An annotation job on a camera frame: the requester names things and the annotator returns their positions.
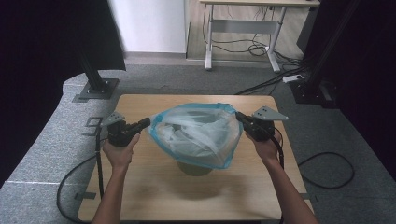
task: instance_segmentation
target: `person's left hand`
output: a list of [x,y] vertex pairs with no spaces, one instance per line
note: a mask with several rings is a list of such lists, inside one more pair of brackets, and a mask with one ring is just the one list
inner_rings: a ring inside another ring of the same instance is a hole
[[108,157],[113,170],[125,170],[128,168],[134,154],[134,145],[139,141],[139,138],[140,134],[137,133],[126,147],[115,147],[108,140],[105,141],[103,151]]

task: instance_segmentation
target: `wooden table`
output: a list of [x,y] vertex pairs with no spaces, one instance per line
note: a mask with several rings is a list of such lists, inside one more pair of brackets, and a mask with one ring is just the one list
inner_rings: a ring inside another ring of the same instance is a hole
[[[270,96],[122,95],[116,111],[132,123],[185,103],[226,103],[247,115],[263,105],[277,110]],[[286,173],[305,195],[282,122],[276,121],[276,127],[284,137]],[[106,186],[111,166],[105,155],[102,160]],[[96,193],[96,197],[83,200],[78,212],[81,220],[92,220],[100,202],[96,167],[87,192]],[[181,172],[177,162],[142,132],[125,180],[122,220],[263,220],[279,219],[280,214],[270,176],[244,134],[228,169],[190,176]]]
[[[275,44],[285,18],[287,7],[318,7],[319,0],[200,0],[200,3],[210,5],[207,27],[207,44],[205,56],[205,69],[212,68],[212,33],[244,33],[244,34],[267,34],[273,35],[267,51],[268,59],[274,72],[280,72],[274,54]],[[237,21],[218,20],[213,17],[214,5],[236,5],[236,6],[271,6],[282,7],[277,21]]]

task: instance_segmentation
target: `finger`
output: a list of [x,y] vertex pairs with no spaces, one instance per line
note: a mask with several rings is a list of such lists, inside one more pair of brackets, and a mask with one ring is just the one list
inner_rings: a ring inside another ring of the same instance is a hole
[[131,142],[128,144],[128,148],[134,148],[134,145],[136,145],[136,143],[139,141],[139,138],[140,138],[140,134],[139,133],[135,134]]

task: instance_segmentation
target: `wire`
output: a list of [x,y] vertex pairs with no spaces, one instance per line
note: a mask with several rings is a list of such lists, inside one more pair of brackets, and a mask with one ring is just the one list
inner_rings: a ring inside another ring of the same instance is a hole
[[316,154],[316,155],[313,155],[313,156],[309,157],[308,159],[306,159],[306,160],[304,160],[304,161],[298,163],[297,165],[298,165],[298,166],[301,166],[301,165],[303,165],[304,163],[306,163],[306,162],[308,162],[308,161],[311,161],[311,160],[313,160],[314,158],[316,158],[316,157],[318,157],[318,156],[327,155],[327,154],[333,154],[333,155],[335,155],[335,156],[338,156],[338,157],[342,158],[344,161],[346,161],[346,163],[349,165],[349,167],[350,167],[352,173],[351,173],[351,175],[350,175],[350,177],[348,178],[347,181],[345,181],[345,182],[342,183],[342,184],[329,187],[329,186],[320,185],[320,184],[318,184],[318,183],[312,181],[311,179],[307,178],[307,177],[304,176],[304,175],[301,175],[301,177],[302,177],[306,182],[308,182],[308,183],[310,183],[310,184],[312,184],[312,185],[314,185],[314,186],[316,186],[316,187],[322,188],[322,189],[340,189],[340,188],[346,186],[347,184],[349,184],[349,183],[352,181],[352,179],[355,177],[355,169],[354,169],[352,163],[351,163],[346,157],[344,157],[343,155],[341,155],[341,154],[339,154],[339,153],[336,153],[336,152],[321,152],[321,153],[318,153],[318,154]]
[[71,174],[73,174],[77,170],[77,168],[79,168],[80,166],[82,166],[86,162],[94,159],[95,157],[96,157],[96,155],[93,155],[93,156],[89,157],[87,160],[85,160],[82,163],[80,163],[79,165],[77,165],[75,168],[73,168],[71,171],[69,171],[69,173],[67,173],[67,175],[64,177],[64,179],[62,179],[61,184],[59,184],[58,192],[56,193],[56,206],[58,207],[58,210],[61,213],[61,215],[63,217],[65,217],[66,219],[68,219],[69,221],[73,221],[73,222],[76,222],[76,223],[90,223],[90,222],[85,222],[85,221],[81,221],[81,220],[72,218],[72,217],[70,217],[69,215],[66,214],[66,212],[62,209],[62,206],[61,206],[61,192],[62,192],[62,188],[64,187],[64,182],[66,181],[66,179]]
[[231,17],[231,19],[233,19],[233,16],[230,13],[230,5],[227,5],[227,11],[228,11],[228,15]]
[[[203,16],[203,24],[202,24],[202,35],[204,37],[204,41],[207,44],[206,38],[205,38],[205,16],[206,16],[206,8],[207,5],[205,5],[205,9],[204,9],[204,16]],[[229,50],[229,49],[225,49],[223,47],[217,46],[217,45],[212,45],[212,48],[218,48],[218,49],[222,49],[224,51],[230,52],[230,53],[245,53],[245,52],[250,52],[251,55],[253,56],[262,56],[264,54],[266,54],[266,51],[262,50],[263,53],[262,54],[255,54],[252,51],[254,49],[263,49],[266,47],[266,45],[264,45],[263,43],[254,40],[254,38],[256,37],[256,35],[254,35],[253,39],[239,39],[239,40],[231,40],[231,41],[218,41],[218,40],[214,40],[211,39],[212,42],[214,43],[218,43],[218,44],[231,44],[231,43],[236,43],[236,42],[253,42],[252,46],[249,46],[247,49],[245,50]]]
[[242,90],[242,91],[239,91],[235,95],[249,94],[250,92],[255,91],[255,90],[259,89],[259,88],[263,88],[263,87],[266,87],[266,86],[274,85],[277,82],[281,81],[283,77],[287,77],[287,76],[291,76],[291,75],[296,74],[296,73],[303,72],[305,69],[306,69],[305,67],[299,67],[299,68],[296,68],[296,69],[285,71],[285,72],[277,75],[276,77],[272,77],[272,78],[264,81],[263,83],[261,83],[259,85],[256,85],[254,87],[250,87],[250,88]]
[[64,187],[64,182],[67,180],[67,178],[73,174],[77,168],[79,168],[80,166],[82,166],[83,164],[85,164],[86,162],[96,158],[96,162],[97,162],[97,167],[98,167],[98,176],[99,176],[99,192],[100,192],[100,197],[103,197],[104,194],[104,187],[103,187],[103,172],[102,172],[102,161],[100,158],[100,143],[104,140],[106,140],[107,138],[104,139],[100,139],[100,133],[101,133],[102,129],[99,128],[99,132],[96,134],[96,146],[95,146],[95,155],[89,157],[87,160],[81,162],[80,164],[78,164],[77,166],[75,166],[71,171],[69,171],[69,173],[67,173],[67,175],[64,177],[64,179],[62,179],[61,183],[59,184],[59,188],[58,188],[58,192],[56,194],[56,205],[58,207],[59,212],[61,213],[61,215],[63,217],[65,217],[66,219],[68,219],[69,221],[73,221],[76,223],[91,223],[91,222],[84,222],[75,218],[70,217],[69,215],[66,214],[66,212],[62,209],[61,206],[61,192],[62,192],[62,188]]
[[277,83],[274,85],[274,87],[273,87],[272,90],[268,93],[268,95],[272,95],[273,91],[274,91],[275,88],[276,88]]

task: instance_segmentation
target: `hand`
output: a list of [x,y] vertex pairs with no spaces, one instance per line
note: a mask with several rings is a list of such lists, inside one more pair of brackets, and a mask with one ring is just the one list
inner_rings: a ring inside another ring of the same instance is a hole
[[[271,139],[265,142],[257,142],[248,133],[246,135],[253,142],[257,154],[262,158],[264,165],[268,165],[271,161],[279,162],[277,159],[277,148]],[[275,131],[274,138],[276,141],[280,141],[281,137],[278,131]]]
[[119,169],[126,171],[128,169],[129,163],[132,161],[132,155],[134,154],[134,145],[139,141],[139,138],[140,134],[137,133],[126,147],[115,147],[108,140],[105,141],[103,151],[108,157],[113,171]]

